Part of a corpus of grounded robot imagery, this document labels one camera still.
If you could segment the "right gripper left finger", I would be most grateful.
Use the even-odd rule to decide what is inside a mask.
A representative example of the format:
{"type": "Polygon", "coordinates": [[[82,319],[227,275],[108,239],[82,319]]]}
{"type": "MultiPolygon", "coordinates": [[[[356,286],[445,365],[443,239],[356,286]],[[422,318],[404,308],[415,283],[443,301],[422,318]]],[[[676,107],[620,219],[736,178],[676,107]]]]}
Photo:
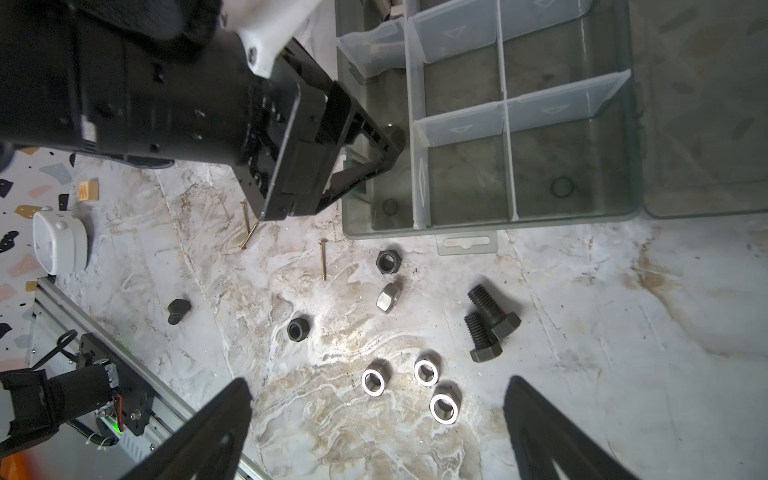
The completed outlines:
{"type": "Polygon", "coordinates": [[[254,462],[243,453],[251,402],[248,383],[235,378],[123,477],[252,479],[254,462]]]}

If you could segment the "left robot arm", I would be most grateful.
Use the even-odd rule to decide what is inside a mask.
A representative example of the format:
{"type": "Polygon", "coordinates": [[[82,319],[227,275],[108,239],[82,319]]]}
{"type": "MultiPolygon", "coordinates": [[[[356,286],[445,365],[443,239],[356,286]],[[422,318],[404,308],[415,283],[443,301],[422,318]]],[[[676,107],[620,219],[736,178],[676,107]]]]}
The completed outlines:
{"type": "Polygon", "coordinates": [[[5,1],[1,163],[51,147],[231,167],[257,218],[312,216],[403,152],[296,40],[313,1],[5,1]]]}

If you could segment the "black hex bolt pair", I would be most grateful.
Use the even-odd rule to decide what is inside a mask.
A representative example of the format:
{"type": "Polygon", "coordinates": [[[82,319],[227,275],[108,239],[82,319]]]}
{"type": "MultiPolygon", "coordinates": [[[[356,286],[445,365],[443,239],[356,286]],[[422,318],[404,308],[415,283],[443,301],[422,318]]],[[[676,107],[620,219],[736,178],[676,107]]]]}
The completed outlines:
{"type": "Polygon", "coordinates": [[[483,285],[473,287],[468,297],[498,340],[509,337],[520,327],[522,320],[519,315],[503,310],[483,285]]]}
{"type": "Polygon", "coordinates": [[[484,363],[499,357],[502,347],[491,335],[485,321],[478,313],[470,313],[464,317],[474,348],[470,356],[475,363],[484,363]]]}

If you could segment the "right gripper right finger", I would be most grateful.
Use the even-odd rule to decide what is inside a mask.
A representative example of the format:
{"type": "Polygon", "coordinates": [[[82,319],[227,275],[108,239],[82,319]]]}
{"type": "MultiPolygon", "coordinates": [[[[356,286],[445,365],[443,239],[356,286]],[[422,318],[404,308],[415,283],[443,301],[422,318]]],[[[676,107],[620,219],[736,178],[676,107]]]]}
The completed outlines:
{"type": "Polygon", "coordinates": [[[521,376],[506,389],[504,417],[522,479],[633,479],[521,376]]]}

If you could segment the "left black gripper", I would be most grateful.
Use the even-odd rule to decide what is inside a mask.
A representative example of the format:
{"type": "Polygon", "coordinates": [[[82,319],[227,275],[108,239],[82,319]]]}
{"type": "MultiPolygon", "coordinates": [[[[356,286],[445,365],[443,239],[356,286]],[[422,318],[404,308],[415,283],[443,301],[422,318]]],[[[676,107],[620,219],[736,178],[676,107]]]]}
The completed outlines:
{"type": "Polygon", "coordinates": [[[248,89],[235,177],[260,221],[314,216],[391,170],[401,130],[377,124],[295,39],[248,89]]]}

